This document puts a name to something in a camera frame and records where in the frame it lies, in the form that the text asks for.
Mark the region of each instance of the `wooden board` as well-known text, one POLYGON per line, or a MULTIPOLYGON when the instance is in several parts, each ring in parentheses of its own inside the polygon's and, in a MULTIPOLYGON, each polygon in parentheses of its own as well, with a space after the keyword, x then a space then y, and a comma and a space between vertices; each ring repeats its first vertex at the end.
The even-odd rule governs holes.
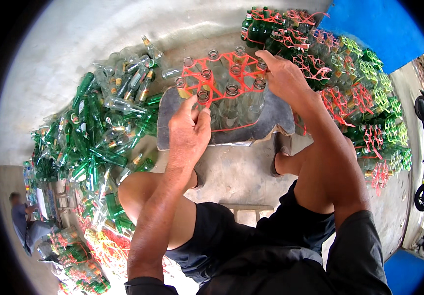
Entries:
MULTIPOLYGON (((265 105, 258 122, 251 128, 240 128, 232 133, 212 132, 209 145, 241 143, 255 140, 267 140, 271 133, 279 131, 285 135, 296 132, 291 107, 271 91, 265 89, 265 105)), ((169 149, 169 127, 171 117, 179 109, 180 97, 175 87, 169 88, 159 104, 157 120, 157 149, 169 149)))

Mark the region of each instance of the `man's right hand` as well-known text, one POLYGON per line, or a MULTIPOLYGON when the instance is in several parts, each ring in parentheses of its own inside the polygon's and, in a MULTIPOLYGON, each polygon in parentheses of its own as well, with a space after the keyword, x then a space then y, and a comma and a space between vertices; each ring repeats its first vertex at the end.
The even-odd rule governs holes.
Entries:
POLYGON ((315 103, 321 103, 320 96, 310 88, 301 70, 294 63, 273 56, 267 50, 256 51, 256 56, 261 57, 268 65, 270 73, 266 74, 266 80, 270 91, 297 113, 303 114, 315 103))

